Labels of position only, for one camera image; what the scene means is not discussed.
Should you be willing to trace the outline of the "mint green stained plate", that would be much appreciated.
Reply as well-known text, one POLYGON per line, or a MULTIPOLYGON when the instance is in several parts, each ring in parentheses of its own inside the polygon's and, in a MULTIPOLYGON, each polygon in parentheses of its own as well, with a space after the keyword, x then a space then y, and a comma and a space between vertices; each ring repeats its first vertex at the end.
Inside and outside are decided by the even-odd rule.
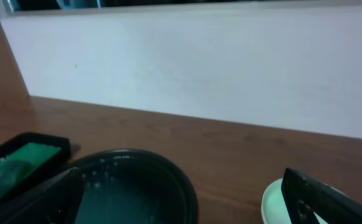
MULTIPOLYGON (((283 178, 270 184, 262 195, 261 214, 264 223, 291 223, 281 192, 282 180, 283 178)), ((317 219, 318 223, 327 223, 320 217, 317 219)))

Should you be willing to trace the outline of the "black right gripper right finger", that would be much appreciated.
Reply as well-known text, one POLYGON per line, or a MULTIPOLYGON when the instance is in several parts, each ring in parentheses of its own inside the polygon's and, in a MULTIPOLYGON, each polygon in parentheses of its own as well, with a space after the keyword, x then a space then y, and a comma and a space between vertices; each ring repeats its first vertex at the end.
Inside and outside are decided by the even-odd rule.
POLYGON ((333 187, 288 167, 281 192, 291 223, 362 224, 362 205, 333 187))

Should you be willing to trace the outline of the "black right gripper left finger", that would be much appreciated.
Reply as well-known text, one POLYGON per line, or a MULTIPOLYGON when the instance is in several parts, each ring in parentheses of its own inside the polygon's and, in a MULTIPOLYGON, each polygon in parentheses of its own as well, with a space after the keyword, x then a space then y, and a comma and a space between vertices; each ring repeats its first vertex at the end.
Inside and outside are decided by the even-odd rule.
POLYGON ((74 224, 82 197, 81 171, 73 167, 0 203, 0 223, 74 224))

